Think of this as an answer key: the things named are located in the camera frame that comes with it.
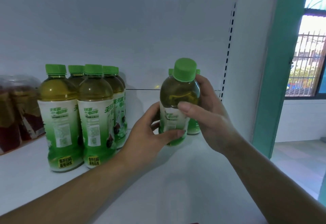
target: left hand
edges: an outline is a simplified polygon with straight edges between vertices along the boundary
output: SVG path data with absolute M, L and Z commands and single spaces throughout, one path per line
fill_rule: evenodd
M 183 136 L 183 130 L 170 130 L 155 135 L 153 131 L 159 127 L 159 122 L 153 122 L 159 119 L 160 104 L 157 102 L 135 123 L 125 145 L 117 154 L 132 171 L 149 164 L 166 144 Z

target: green tea bottle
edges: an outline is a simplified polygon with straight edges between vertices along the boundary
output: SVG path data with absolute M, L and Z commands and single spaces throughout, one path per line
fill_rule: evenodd
M 49 146 L 48 161 L 55 172 L 84 163 L 77 89 L 66 78 L 66 66 L 46 64 L 48 78 L 39 87 L 39 107 Z
M 201 70 L 197 69 L 196 74 L 200 74 Z M 199 128 L 199 124 L 197 120 L 195 119 L 190 119 L 188 123 L 188 130 L 187 130 L 187 135 L 197 135 L 199 134 L 201 129 Z
M 86 79 L 79 85 L 78 106 L 88 168 L 108 161 L 117 148 L 113 133 L 113 91 L 102 74 L 102 65 L 86 64 Z
M 198 104 L 200 90 L 195 80 L 197 64 L 194 60 L 181 58 L 175 62 L 173 73 L 162 84 L 160 91 L 159 133 L 168 130 L 185 130 L 185 134 L 170 143 L 181 144 L 186 137 L 189 118 L 178 110 L 179 102 Z
M 125 102 L 125 83 L 124 83 L 124 80 L 122 79 L 122 77 L 119 76 L 119 67 L 117 67 L 117 71 L 118 71 L 118 74 L 115 75 L 123 84 L 123 87 L 124 87 L 124 130 L 125 130 L 125 133 L 127 134 L 127 129 L 128 129 L 128 123 L 127 123 L 127 117 L 126 117 L 126 111 L 125 111 L 125 105 L 126 105 L 126 102 Z
M 114 140 L 117 149 L 121 149 L 125 143 L 125 105 L 124 105 L 124 86 L 116 77 L 119 70 L 115 66 L 103 66 L 104 79 L 111 85 L 114 98 Z
M 70 77 L 68 81 L 74 84 L 77 88 L 85 80 L 83 65 L 68 65 Z

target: hand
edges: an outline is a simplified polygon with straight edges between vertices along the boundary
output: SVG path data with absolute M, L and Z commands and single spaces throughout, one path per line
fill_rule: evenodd
M 154 103 L 135 123 L 130 135 L 117 156 L 123 156 L 124 161 L 132 171 L 142 168 L 150 163 L 158 152 L 172 140 L 178 139 L 185 133 L 183 130 L 170 130 L 155 135 L 159 127 L 160 104 Z
M 232 125 L 228 113 L 208 79 L 197 74 L 196 80 L 201 91 L 199 106 L 180 102 L 178 109 L 186 116 L 196 119 L 208 145 L 224 154 L 241 136 Z

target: green door frame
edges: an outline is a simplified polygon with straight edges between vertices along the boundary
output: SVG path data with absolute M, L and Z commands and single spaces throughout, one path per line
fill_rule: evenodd
M 257 104 L 252 144 L 271 158 L 305 0 L 277 0 Z

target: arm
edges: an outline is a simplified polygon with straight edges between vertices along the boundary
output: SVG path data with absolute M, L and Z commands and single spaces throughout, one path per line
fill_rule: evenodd
M 97 209 L 138 169 L 150 163 L 170 141 L 184 131 L 154 135 L 159 103 L 137 121 L 122 150 L 107 163 L 0 217 L 0 223 L 86 223 Z
M 210 82 L 200 75 L 196 80 L 201 105 L 183 102 L 178 108 L 198 120 L 206 142 L 229 160 L 268 223 L 325 223 L 326 208 L 245 141 Z

